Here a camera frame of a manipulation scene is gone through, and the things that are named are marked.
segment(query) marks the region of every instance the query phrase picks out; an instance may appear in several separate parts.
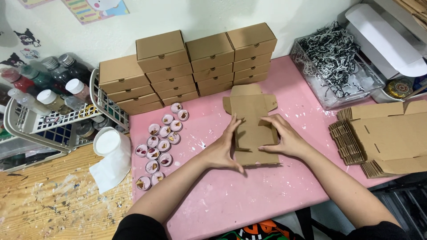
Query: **wooden table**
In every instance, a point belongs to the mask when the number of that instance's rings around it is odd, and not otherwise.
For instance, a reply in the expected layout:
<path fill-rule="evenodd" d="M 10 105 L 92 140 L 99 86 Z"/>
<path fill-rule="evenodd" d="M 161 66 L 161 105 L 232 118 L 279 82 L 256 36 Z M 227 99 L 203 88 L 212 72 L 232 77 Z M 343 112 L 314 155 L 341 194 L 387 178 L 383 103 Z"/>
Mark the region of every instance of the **wooden table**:
<path fill-rule="evenodd" d="M 0 172 L 0 239 L 111 239 L 132 206 L 129 173 L 99 194 L 93 145 L 17 171 Z"/>

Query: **hand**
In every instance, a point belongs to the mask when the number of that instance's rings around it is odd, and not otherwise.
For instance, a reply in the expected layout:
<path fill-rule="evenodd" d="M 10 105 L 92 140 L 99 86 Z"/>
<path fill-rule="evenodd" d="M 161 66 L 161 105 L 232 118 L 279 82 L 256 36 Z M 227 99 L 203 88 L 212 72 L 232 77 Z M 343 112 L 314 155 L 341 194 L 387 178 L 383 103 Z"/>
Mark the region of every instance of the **hand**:
<path fill-rule="evenodd" d="M 280 152 L 286 155 L 302 158 L 303 155 L 309 152 L 313 147 L 308 144 L 279 114 L 274 114 L 268 117 L 261 117 L 277 129 L 280 134 L 281 141 L 278 145 L 260 146 L 261 151 Z"/>
<path fill-rule="evenodd" d="M 236 128 L 242 123 L 241 120 L 237 120 L 236 114 L 231 118 L 230 124 L 222 133 L 222 136 L 218 138 L 211 145 L 206 147 L 201 153 L 196 157 L 204 161 L 207 167 L 229 167 L 238 170 L 243 174 L 243 167 L 238 164 L 236 161 L 233 161 L 230 157 L 231 149 L 231 140 L 233 138 L 233 133 Z"/>

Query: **stacked cardboard box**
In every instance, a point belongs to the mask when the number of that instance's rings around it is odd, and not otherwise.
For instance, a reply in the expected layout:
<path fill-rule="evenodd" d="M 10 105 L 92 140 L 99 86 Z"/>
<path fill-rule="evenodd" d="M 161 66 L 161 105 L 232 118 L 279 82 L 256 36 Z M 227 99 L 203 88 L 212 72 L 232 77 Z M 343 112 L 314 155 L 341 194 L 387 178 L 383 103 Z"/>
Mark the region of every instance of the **stacked cardboard box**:
<path fill-rule="evenodd" d="M 164 105 L 199 97 L 181 31 L 136 41 L 137 63 Z"/>
<path fill-rule="evenodd" d="M 355 106 L 330 126 L 340 155 L 368 178 L 427 171 L 427 101 Z"/>
<path fill-rule="evenodd" d="M 130 115 L 163 107 L 136 55 L 100 62 L 99 86 Z"/>
<path fill-rule="evenodd" d="M 266 23 L 227 32 L 234 52 L 234 85 L 264 81 L 277 39 Z"/>
<path fill-rule="evenodd" d="M 225 32 L 186 43 L 200 96 L 233 87 L 234 50 Z"/>

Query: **pink cutting mat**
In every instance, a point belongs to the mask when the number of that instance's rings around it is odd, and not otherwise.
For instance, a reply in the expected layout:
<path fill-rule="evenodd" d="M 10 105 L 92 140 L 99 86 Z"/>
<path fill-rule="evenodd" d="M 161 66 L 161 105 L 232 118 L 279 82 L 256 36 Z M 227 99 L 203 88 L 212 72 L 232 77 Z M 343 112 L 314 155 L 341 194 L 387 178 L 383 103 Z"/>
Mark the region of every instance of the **pink cutting mat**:
<path fill-rule="evenodd" d="M 391 180 L 367 179 L 360 166 L 344 165 L 328 131 L 336 121 L 336 111 L 322 109 L 290 57 L 272 60 L 268 79 L 258 84 L 263 93 L 277 97 L 278 108 L 270 114 L 281 114 L 303 138 L 360 183 L 372 187 Z M 231 119 L 222 108 L 222 97 L 229 95 L 226 91 L 183 103 L 190 118 L 179 132 L 180 144 L 169 151 L 172 165 L 160 171 L 169 175 L 221 136 Z M 148 126 L 161 124 L 166 113 L 171 114 L 169 107 L 131 116 L 132 151 L 146 142 Z M 165 224 L 171 239 L 211 237 L 329 199 L 302 162 L 282 155 L 279 159 L 282 165 L 246 168 L 247 177 L 232 170 L 205 172 Z M 146 162 L 146 158 L 132 154 L 134 202 L 145 193 L 135 182 L 140 176 L 149 176 L 144 169 Z"/>

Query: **sticker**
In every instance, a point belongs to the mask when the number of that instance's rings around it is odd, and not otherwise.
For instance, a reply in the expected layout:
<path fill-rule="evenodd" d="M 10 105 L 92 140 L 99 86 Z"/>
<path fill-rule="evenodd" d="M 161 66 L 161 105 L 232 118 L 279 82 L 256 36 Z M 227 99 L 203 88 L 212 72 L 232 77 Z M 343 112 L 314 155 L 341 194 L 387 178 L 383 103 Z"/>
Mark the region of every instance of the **sticker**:
<path fill-rule="evenodd" d="M 21 50 L 20 52 L 27 59 L 39 59 L 40 58 L 40 54 L 36 50 L 32 50 L 32 49 L 29 49 L 29 48 L 24 48 L 24 50 Z"/>
<path fill-rule="evenodd" d="M 12 66 L 12 67 L 20 67 L 20 66 L 26 65 L 26 63 L 24 61 L 22 61 L 18 57 L 18 55 L 16 55 L 16 53 L 12 53 L 12 55 L 10 55 L 9 59 L 7 59 L 6 61 L 0 62 L 0 64 Z"/>
<path fill-rule="evenodd" d="M 32 44 L 34 47 L 40 47 L 40 40 L 36 39 L 34 37 L 34 35 L 32 34 L 32 32 L 27 28 L 27 30 L 25 30 L 24 33 L 19 33 L 16 32 L 16 35 L 19 37 L 19 39 L 21 40 L 21 43 L 24 45 L 30 45 Z"/>
<path fill-rule="evenodd" d="M 129 14 L 123 0 L 61 0 L 83 24 Z"/>
<path fill-rule="evenodd" d="M 26 9 L 30 9 L 43 3 L 48 3 L 50 1 L 53 0 L 18 0 L 18 2 L 20 2 L 22 6 L 24 6 L 24 8 Z"/>

